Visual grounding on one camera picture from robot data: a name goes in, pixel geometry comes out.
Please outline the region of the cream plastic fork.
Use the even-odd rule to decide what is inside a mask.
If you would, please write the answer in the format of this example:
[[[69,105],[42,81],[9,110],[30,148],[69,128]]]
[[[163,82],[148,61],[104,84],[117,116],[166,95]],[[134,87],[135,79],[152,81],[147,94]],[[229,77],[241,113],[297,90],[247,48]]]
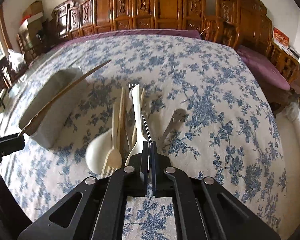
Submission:
[[[119,104],[114,102],[111,127],[111,149],[106,155],[106,159],[102,168],[101,177],[111,176],[116,170],[122,166],[122,157],[117,146],[117,134],[119,129]]]

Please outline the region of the brown wooden chopstick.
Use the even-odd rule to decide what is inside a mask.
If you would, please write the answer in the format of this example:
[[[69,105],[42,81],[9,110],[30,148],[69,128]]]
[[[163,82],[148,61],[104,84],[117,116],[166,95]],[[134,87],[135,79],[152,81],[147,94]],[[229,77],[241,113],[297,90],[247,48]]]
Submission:
[[[44,116],[47,114],[47,112],[49,111],[49,109],[52,107],[52,105],[59,99],[61,98],[64,94],[66,94],[68,91],[70,91],[71,89],[73,89],[76,85],[78,85],[81,81],[83,81],[85,78],[87,78],[88,76],[90,76],[91,74],[93,74],[94,72],[96,72],[97,70],[101,69],[103,66],[105,66],[106,64],[110,63],[111,60],[108,60],[98,66],[96,66],[95,68],[93,68],[92,70],[88,71],[87,73],[83,74],[81,77],[79,77],[78,79],[76,79],[75,81],[73,81],[72,83],[70,83],[69,85],[67,85],[63,90],[61,90],[58,94],[56,94],[28,123],[27,125],[21,130],[21,132],[19,133],[19,137],[21,137],[22,135],[29,134],[29,133],[33,133],[37,127],[40,125],[40,123],[42,122],[42,120],[44,119]]]

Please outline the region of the white ceramic soup spoon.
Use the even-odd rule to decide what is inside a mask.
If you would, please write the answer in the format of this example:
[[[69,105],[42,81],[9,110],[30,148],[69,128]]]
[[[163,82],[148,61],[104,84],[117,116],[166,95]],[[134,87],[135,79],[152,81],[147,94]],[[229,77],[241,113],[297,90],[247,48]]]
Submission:
[[[102,174],[106,156],[113,146],[112,129],[94,138],[87,146],[85,160],[89,170],[97,175]]]

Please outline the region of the steel dinner fork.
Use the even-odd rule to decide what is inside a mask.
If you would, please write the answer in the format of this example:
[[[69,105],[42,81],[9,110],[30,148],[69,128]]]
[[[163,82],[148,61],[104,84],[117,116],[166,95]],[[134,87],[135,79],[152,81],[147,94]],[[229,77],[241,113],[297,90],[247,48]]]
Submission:
[[[138,83],[136,82],[132,82],[129,84],[129,98],[130,100],[132,101],[132,90],[133,88],[137,85]],[[140,103],[141,103],[141,108],[143,106],[143,100],[145,98],[145,88],[142,89],[141,91],[141,96],[140,96]],[[150,138],[151,138],[151,133],[150,133],[150,130],[149,130],[149,126],[147,124],[147,116],[146,116],[146,113],[145,111],[141,112],[141,115],[142,115],[142,119],[143,119],[143,125],[145,127],[145,131],[146,131],[146,134],[147,134],[147,137],[146,137],[146,140],[149,142],[150,141]],[[136,124],[134,124],[134,128],[133,128],[133,133],[132,133],[132,138],[131,138],[131,146],[134,146],[136,144],[136,140],[137,140],[137,131],[136,131]]]

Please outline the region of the cream chopstick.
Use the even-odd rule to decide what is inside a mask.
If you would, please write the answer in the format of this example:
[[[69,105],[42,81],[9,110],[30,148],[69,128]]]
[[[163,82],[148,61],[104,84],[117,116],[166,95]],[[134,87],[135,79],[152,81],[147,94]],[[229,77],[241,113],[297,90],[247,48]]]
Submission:
[[[125,111],[125,87],[121,88],[120,106],[119,106],[119,125],[117,129],[117,148],[120,151],[121,148],[121,130],[123,128],[123,116]]]
[[[136,85],[132,90],[132,99],[133,99],[133,107],[134,107],[134,115],[135,115],[135,124],[137,131],[137,140],[136,143],[139,145],[143,145],[145,138],[142,133],[142,116],[141,116],[141,87],[140,85]]]

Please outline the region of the grey rectangular utensil tray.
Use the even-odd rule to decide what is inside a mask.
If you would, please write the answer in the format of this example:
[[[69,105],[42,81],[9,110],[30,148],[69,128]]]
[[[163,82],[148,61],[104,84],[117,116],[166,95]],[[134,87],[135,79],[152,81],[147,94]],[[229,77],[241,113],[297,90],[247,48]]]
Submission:
[[[66,86],[83,76],[79,67],[63,69],[51,76],[36,94],[19,121],[19,128],[23,129],[31,119],[47,104],[50,108],[42,115],[35,127],[25,134],[45,149],[53,147],[63,126],[74,108],[81,100],[88,83],[84,79],[79,84],[64,93],[53,103],[50,101]]]

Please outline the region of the blue floral tablecloth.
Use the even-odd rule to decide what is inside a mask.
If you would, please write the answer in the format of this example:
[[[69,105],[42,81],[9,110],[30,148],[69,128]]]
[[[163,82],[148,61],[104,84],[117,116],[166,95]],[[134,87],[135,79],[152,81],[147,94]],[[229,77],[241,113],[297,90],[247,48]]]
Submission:
[[[2,160],[0,174],[17,203],[36,220],[85,177],[89,143],[111,128],[113,103],[132,83],[145,89],[143,110],[155,136],[173,112],[185,121],[162,151],[194,178],[211,176],[287,239],[300,223],[300,202],[288,185],[283,129],[254,76],[232,49],[177,36],[131,35],[67,44],[36,62],[4,113],[0,133],[18,132],[31,101],[56,72],[101,69],[72,108],[53,148],[31,138]]]

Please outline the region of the white plastic bag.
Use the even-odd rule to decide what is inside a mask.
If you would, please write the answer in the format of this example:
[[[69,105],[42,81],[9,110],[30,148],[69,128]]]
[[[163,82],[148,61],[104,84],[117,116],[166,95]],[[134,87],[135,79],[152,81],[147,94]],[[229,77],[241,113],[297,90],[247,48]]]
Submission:
[[[8,60],[12,64],[12,69],[18,73],[21,69],[27,66],[24,55],[14,51],[13,49],[8,49]]]

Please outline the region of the stacked cardboard boxes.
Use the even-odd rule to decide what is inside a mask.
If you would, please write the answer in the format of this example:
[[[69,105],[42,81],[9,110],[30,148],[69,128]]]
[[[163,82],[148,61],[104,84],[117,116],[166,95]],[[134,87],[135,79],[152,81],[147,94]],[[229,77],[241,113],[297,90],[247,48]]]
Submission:
[[[43,12],[43,3],[41,0],[36,0],[30,4],[22,14],[19,33],[25,31],[30,23],[41,19],[43,17]]]

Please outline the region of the purple bench cushion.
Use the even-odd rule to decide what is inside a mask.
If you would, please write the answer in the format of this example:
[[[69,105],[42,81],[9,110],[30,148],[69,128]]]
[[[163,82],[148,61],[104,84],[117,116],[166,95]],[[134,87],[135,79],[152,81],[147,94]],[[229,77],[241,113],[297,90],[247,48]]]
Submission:
[[[239,46],[237,53],[258,82],[262,81],[282,90],[290,90],[288,81],[264,55],[245,46]]]

